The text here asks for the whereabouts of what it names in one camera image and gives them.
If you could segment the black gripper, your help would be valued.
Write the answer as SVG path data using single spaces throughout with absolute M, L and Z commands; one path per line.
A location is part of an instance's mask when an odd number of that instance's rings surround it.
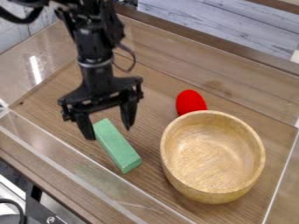
M 94 80 L 91 83 L 84 80 L 79 87 L 58 100 L 63 120 L 76 120 L 79 130 L 87 140 L 96 139 L 90 114 L 115 106 L 120 107 L 126 129 L 130 130 L 134 126 L 138 103 L 144 98 L 142 84 L 140 76 L 112 76 Z

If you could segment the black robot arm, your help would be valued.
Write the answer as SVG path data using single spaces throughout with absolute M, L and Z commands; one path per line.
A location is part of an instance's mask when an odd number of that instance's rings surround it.
M 131 128 L 136 120 L 136 109 L 144 98 L 143 78 L 116 77 L 118 68 L 114 50 L 128 51 L 122 44 L 126 37 L 114 5 L 114 0 L 8 0 L 32 9 L 27 17 L 18 17 L 0 6 L 0 18 L 23 25 L 32 23 L 43 9 L 56 3 L 55 14 L 66 24 L 78 49 L 78 64 L 82 71 L 80 85 L 67 93 L 58 103 L 62 117 L 78 124 L 82 135 L 96 138 L 90 115 L 115 106 L 120 107 L 123 124 Z

